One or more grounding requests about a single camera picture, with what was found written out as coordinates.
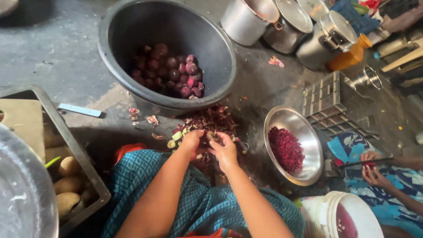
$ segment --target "pot lid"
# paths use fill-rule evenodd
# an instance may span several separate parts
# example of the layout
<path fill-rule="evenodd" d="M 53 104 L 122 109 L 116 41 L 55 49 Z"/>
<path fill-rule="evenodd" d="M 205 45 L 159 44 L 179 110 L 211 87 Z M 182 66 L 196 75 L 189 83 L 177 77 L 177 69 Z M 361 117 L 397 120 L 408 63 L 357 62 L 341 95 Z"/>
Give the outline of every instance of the pot lid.
<path fill-rule="evenodd" d="M 333 23 L 336 31 L 347 41 L 355 44 L 358 40 L 357 34 L 350 23 L 336 11 L 329 12 L 329 18 Z"/>
<path fill-rule="evenodd" d="M 315 22 L 329 12 L 323 0 L 297 0 L 297 2 Z"/>
<path fill-rule="evenodd" d="M 313 23 L 307 12 L 294 0 L 276 0 L 276 6 L 283 18 L 304 33 L 313 31 Z"/>

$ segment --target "white plastic bucket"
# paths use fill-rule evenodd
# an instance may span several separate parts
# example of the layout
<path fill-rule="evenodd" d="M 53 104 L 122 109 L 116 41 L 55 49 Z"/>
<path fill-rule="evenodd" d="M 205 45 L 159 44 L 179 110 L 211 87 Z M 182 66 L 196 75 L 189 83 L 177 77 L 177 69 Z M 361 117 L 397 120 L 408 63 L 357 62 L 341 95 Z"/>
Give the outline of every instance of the white plastic bucket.
<path fill-rule="evenodd" d="M 358 237 L 382 238 L 382 229 L 370 207 L 354 194 L 332 191 L 326 196 L 294 201 L 305 221 L 305 238 L 338 238 L 336 209 L 341 203 L 358 232 Z"/>

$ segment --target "stainless steel bowl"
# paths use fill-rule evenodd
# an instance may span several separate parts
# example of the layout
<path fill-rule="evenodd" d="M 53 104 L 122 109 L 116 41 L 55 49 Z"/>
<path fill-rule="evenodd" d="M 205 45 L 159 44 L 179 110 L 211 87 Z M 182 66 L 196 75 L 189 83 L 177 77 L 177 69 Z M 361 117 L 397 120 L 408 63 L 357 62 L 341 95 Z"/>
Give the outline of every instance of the stainless steel bowl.
<path fill-rule="evenodd" d="M 289 174 L 279 165 L 270 148 L 268 133 L 272 127 L 285 128 L 298 138 L 298 142 L 304 149 L 302 169 Z M 320 141 L 313 127 L 307 119 L 291 108 L 283 106 L 274 107 L 264 121 L 264 143 L 273 164 L 279 172 L 289 181 L 299 186 L 308 186 L 315 183 L 321 174 L 323 167 L 323 151 Z"/>

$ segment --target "knife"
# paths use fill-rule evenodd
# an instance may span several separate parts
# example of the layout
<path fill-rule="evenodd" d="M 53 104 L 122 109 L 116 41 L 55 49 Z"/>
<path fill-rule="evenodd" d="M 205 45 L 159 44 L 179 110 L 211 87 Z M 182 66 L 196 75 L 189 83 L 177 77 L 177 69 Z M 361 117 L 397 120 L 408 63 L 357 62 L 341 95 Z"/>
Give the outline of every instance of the knife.
<path fill-rule="evenodd" d="M 72 106 L 65 103 L 53 102 L 53 104 L 57 109 L 76 112 L 76 113 L 87 115 L 87 116 L 93 116 L 93 117 L 99 118 L 100 115 L 102 114 L 102 111 L 99 111 L 99 110 Z"/>
<path fill-rule="evenodd" d="M 393 160 L 393 159 L 394 159 L 393 157 L 389 157 L 389 158 L 382 158 L 382 159 L 377 159 L 377 160 L 358 161 L 358 162 L 354 162 L 354 163 L 346 163 L 346 164 L 340 165 L 340 166 L 338 166 L 338 168 L 342 169 L 342 168 L 354 166 L 354 165 L 357 165 L 357 164 L 378 163 L 378 162 L 390 161 L 390 160 Z"/>

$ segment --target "vegetable peel pile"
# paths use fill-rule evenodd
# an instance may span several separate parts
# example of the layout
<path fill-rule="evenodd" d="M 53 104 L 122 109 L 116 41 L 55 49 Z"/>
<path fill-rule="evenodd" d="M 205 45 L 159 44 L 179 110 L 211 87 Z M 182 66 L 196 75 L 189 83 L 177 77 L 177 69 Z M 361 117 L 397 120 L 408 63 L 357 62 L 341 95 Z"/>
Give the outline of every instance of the vegetable peel pile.
<path fill-rule="evenodd" d="M 221 138 L 217 136 L 216 132 L 228 134 L 232 138 L 232 141 L 239 141 L 239 138 L 236 137 L 235 130 L 238 125 L 234 123 L 231 114 L 226 110 L 227 108 L 221 104 L 217 104 L 211 108 L 193 112 L 192 117 L 184 119 L 184 125 L 178 124 L 177 128 L 172 131 L 173 142 L 170 141 L 168 143 L 168 148 L 172 149 L 176 147 L 173 146 L 174 144 L 179 146 L 184 136 L 193 130 L 205 130 L 207 141 L 214 140 L 217 143 L 222 143 Z M 208 147 L 207 141 L 202 138 L 199 147 Z M 195 163 L 195 165 L 204 168 L 205 164 L 210 161 L 209 153 L 199 154 L 197 161 L 199 163 Z"/>
<path fill-rule="evenodd" d="M 268 134 L 270 148 L 276 160 L 288 173 L 302 168 L 303 148 L 289 130 L 272 127 Z"/>

